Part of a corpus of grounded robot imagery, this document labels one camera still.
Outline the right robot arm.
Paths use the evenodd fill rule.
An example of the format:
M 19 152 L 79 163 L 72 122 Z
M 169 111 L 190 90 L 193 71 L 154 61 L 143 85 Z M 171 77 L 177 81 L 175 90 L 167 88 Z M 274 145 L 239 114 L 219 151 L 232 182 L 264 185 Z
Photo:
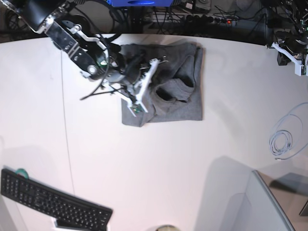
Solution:
M 93 34 L 91 20 L 71 14 L 76 1 L 3 0 L 1 3 L 31 31 L 50 38 L 85 78 L 99 82 L 88 97 L 117 94 L 132 105 L 140 104 L 146 97 L 159 60 L 146 61 L 144 51 L 128 57 L 124 47 L 115 43 L 120 34 L 109 38 Z

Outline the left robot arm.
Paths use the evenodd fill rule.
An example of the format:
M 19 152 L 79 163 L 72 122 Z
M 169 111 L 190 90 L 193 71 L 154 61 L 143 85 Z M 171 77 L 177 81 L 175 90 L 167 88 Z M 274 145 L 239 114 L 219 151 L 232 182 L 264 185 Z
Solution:
M 306 0 L 262 0 L 270 13 L 267 27 L 273 30 L 271 47 L 278 51 L 279 65 L 308 66 L 308 2 Z

